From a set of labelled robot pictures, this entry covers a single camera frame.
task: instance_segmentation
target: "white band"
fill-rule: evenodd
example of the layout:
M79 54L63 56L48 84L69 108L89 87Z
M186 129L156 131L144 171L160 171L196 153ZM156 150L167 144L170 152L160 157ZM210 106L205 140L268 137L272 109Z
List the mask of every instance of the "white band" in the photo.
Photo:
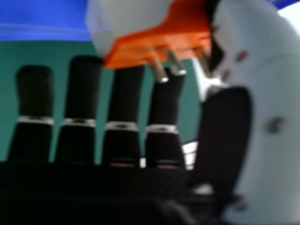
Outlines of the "white band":
M138 131L134 122L110 121L106 124L106 130Z
M35 124L46 124L53 125L54 120L51 117L43 117L43 116L20 116L18 119L18 123L35 123Z
M178 134L178 130L176 125L151 124L147 126L146 133Z
M62 123L63 126L73 126L73 127L96 127L96 120L94 119L79 119L79 118L65 118Z

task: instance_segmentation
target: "blue surface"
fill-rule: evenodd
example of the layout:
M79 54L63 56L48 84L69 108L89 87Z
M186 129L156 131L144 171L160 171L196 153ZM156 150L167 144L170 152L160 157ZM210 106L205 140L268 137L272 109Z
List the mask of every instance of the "blue surface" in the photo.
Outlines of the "blue surface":
M300 0L270 0L281 9ZM90 41L87 0L0 0L0 41Z

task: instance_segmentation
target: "bright light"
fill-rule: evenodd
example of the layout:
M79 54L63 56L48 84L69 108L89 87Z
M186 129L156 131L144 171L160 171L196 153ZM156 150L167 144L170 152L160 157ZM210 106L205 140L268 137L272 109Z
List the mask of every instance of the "bright light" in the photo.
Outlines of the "bright light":
M292 4L278 12L282 17L286 18L293 27L300 33L300 2Z

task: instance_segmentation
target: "metal pin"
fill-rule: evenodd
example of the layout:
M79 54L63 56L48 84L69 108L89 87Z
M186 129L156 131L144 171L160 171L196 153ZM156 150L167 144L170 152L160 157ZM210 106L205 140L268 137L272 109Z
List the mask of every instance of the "metal pin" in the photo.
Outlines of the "metal pin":
M168 75L161 62L158 59L152 59L150 61L155 80L157 83L166 83L169 81Z
M208 65L208 59L207 59L207 56L206 56L204 50L202 48L198 47L198 48L194 49L194 53L195 53L200 65L201 65L201 67L203 68L205 76L207 78L213 78L212 74L210 73L210 67Z
M170 70L174 75L181 76L187 74L187 71L173 50L168 49L166 55Z

